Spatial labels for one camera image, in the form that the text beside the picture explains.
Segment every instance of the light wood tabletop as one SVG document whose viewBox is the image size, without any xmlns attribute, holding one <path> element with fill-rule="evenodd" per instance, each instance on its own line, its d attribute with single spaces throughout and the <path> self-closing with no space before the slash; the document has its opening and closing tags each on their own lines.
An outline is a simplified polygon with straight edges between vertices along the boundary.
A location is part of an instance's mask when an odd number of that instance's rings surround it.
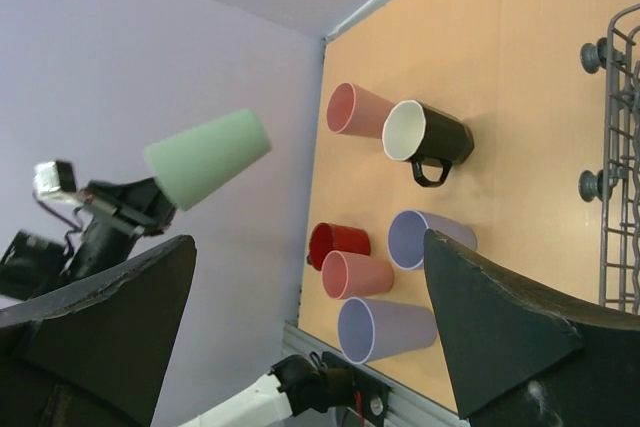
<svg viewBox="0 0 640 427">
<path fill-rule="evenodd" d="M 580 65 L 585 42 L 640 0 L 393 0 L 326 51 L 309 232 L 319 222 L 365 229 L 388 258 L 395 214 L 420 209 L 467 223 L 478 251 L 534 280 L 597 301 L 600 202 L 577 190 L 602 166 L 604 73 Z M 392 101 L 417 99 L 469 125 L 476 149 L 446 184 L 425 189 L 382 142 L 332 134 L 327 101 L 354 82 Z M 430 306 L 424 273 L 396 270 L 380 298 Z M 340 301 L 305 266 L 299 326 L 338 347 Z M 371 363 L 456 410 L 439 342 Z"/>
</svg>

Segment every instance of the purple cup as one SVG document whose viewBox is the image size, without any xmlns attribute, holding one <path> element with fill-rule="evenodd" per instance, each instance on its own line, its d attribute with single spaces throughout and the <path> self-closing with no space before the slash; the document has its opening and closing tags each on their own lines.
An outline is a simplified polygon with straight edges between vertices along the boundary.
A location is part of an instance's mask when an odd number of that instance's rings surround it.
<svg viewBox="0 0 640 427">
<path fill-rule="evenodd" d="M 351 297 L 338 317 L 340 349 L 352 364 L 429 347 L 437 336 L 436 319 L 426 307 Z"/>
<path fill-rule="evenodd" d="M 403 270 L 422 269 L 424 234 L 429 229 L 442 232 L 471 250 L 478 247 L 476 235 L 467 225 L 419 210 L 403 210 L 391 222 L 387 237 L 393 263 Z"/>
</svg>

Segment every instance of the red mug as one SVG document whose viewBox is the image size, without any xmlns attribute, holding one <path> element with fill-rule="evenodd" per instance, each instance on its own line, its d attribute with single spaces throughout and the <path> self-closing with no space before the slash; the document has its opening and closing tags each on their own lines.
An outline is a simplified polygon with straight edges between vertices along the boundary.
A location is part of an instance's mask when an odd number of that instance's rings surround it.
<svg viewBox="0 0 640 427">
<path fill-rule="evenodd" d="M 309 240 L 307 263 L 321 271 L 324 258 L 332 250 L 370 255 L 371 243 L 369 236 L 362 229 L 324 222 L 316 225 Z"/>
</svg>

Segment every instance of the rack wheel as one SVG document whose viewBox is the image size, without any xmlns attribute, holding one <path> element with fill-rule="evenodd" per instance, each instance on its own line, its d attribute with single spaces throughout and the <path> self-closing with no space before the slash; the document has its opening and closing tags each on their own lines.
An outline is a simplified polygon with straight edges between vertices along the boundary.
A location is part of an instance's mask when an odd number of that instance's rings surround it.
<svg viewBox="0 0 640 427">
<path fill-rule="evenodd" d="M 591 202 L 598 197 L 602 200 L 602 171 L 598 174 L 594 174 L 590 170 L 585 170 L 580 174 L 580 180 L 578 181 L 578 192 L 580 197 L 585 202 Z"/>
<path fill-rule="evenodd" d="M 607 39 L 602 37 L 596 42 L 584 44 L 580 49 L 580 63 L 582 68 L 589 74 L 595 74 L 600 67 L 607 66 Z"/>
</svg>

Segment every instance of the green cup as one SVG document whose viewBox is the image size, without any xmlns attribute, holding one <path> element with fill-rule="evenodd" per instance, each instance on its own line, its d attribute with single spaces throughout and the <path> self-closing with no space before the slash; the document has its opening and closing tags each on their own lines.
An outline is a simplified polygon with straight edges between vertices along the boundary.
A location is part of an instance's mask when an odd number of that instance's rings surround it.
<svg viewBox="0 0 640 427">
<path fill-rule="evenodd" d="M 150 145 L 144 153 L 164 194 L 186 211 L 270 150 L 260 119 L 242 109 Z"/>
</svg>

